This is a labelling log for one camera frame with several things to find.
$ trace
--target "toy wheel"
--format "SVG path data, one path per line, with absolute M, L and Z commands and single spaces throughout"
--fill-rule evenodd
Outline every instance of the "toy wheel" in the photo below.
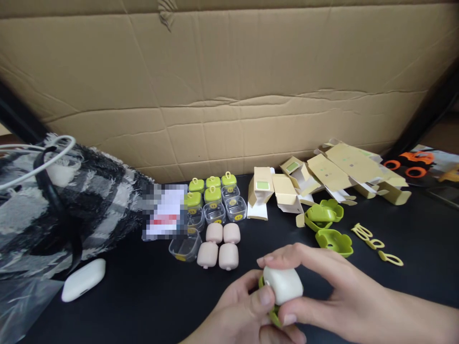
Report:
M 427 171 L 422 167 L 410 167 L 405 171 L 405 174 L 411 178 L 422 178 L 427 174 Z
M 401 166 L 401 163 L 397 160 L 388 160 L 384 163 L 384 166 L 393 171 L 398 169 Z

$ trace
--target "green label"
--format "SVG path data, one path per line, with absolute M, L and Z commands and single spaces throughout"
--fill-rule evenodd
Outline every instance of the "green label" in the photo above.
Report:
M 257 189 L 258 190 L 269 190 L 269 183 L 268 182 L 257 182 Z
M 290 166 L 287 167 L 287 171 L 291 172 L 293 171 L 295 168 L 298 167 L 298 163 L 297 162 L 294 162 L 292 163 Z

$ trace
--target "black tabletop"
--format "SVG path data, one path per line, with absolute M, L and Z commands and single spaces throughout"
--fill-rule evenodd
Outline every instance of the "black tabletop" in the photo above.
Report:
M 251 175 L 238 177 L 245 199 L 250 179 Z M 352 238 L 354 254 L 349 261 L 382 285 L 459 308 L 459 212 L 420 189 L 410 190 L 413 195 L 402 206 L 354 193 L 358 204 L 345 205 L 344 218 L 332 228 Z M 314 195 L 316 202 L 329 198 L 325 192 Z M 318 247 L 315 233 L 297 228 L 295 214 L 283 213 L 274 195 L 268 202 L 268 217 L 268 221 L 239 222 L 240 262 L 230 272 L 178 261 L 168 252 L 170 240 L 142 242 L 141 231 L 131 233 L 116 249 L 101 255 L 107 261 L 102 282 L 71 303 L 63 303 L 58 293 L 21 343 L 178 343 L 201 324 L 231 282 L 257 268 L 257 258 L 295 242 Z M 357 238 L 350 231 L 357 222 L 404 266 L 383 262 Z M 318 299 L 330 295 L 330 285 L 320 276 L 306 268 L 298 273 L 305 295 Z M 346 342 L 313 326 L 300 328 L 310 344 Z

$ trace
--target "cardboard backdrop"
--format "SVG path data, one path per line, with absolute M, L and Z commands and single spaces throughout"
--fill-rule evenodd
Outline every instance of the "cardboard backdrop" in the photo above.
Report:
M 459 5 L 426 2 L 6 0 L 0 78 L 50 130 L 162 183 L 332 137 L 381 152 L 458 56 Z

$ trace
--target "plastic bag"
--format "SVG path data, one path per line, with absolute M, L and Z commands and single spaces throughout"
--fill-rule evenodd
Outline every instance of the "plastic bag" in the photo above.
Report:
M 21 340 L 63 285 L 40 278 L 0 281 L 0 343 Z

